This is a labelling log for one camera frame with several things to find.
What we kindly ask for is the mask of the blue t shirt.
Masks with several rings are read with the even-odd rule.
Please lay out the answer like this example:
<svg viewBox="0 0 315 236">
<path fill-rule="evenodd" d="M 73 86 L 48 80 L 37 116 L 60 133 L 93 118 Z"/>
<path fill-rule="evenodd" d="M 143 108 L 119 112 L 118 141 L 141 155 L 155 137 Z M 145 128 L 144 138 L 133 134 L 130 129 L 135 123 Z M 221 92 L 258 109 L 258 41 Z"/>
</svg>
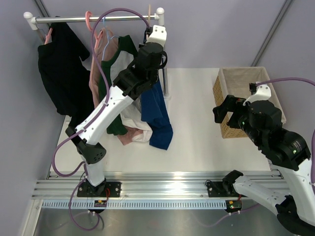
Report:
<svg viewBox="0 0 315 236">
<path fill-rule="evenodd" d="M 141 120 L 152 129 L 149 144 L 155 148 L 167 150 L 173 138 L 173 128 L 160 81 L 141 94 Z"/>
</svg>

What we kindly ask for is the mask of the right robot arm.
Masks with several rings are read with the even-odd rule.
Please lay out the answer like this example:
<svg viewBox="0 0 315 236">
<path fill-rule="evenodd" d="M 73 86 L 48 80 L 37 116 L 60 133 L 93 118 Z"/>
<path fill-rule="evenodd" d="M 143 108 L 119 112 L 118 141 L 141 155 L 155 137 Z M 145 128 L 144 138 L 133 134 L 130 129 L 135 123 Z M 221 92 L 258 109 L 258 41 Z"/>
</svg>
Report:
<svg viewBox="0 0 315 236">
<path fill-rule="evenodd" d="M 215 123 L 241 129 L 257 149 L 277 167 L 289 187 L 289 194 L 276 193 L 233 170 L 222 179 L 227 195 L 243 195 L 276 215 L 280 224 L 299 236 L 315 234 L 315 194 L 311 186 L 311 153 L 305 139 L 283 128 L 282 112 L 269 100 L 247 102 L 228 95 L 213 108 Z"/>
</svg>

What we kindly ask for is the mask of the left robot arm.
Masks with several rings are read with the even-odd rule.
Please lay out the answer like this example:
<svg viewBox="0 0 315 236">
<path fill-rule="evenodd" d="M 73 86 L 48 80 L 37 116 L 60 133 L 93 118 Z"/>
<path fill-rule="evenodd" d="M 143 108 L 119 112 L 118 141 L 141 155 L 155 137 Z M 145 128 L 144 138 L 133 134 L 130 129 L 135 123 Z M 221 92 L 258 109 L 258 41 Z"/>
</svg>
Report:
<svg viewBox="0 0 315 236">
<path fill-rule="evenodd" d="M 88 187 L 94 196 L 101 196 L 106 186 L 102 166 L 106 149 L 99 139 L 121 111 L 158 82 L 158 71 L 167 64 L 162 60 L 167 56 L 164 46 L 163 42 L 147 41 L 137 57 L 118 74 L 105 98 L 87 119 L 76 128 L 66 130 L 67 135 L 76 136 L 73 143 L 85 163 L 87 180 L 80 187 Z"/>
</svg>

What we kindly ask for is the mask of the wooden hanger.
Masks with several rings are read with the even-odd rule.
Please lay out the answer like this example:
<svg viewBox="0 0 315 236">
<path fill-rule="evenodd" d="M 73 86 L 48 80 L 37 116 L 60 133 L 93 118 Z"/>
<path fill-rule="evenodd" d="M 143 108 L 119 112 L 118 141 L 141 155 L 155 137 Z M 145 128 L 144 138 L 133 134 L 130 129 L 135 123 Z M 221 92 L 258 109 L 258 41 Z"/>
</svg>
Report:
<svg viewBox="0 0 315 236">
<path fill-rule="evenodd" d="M 151 4 L 148 5 L 148 24 L 151 26 Z"/>
</svg>

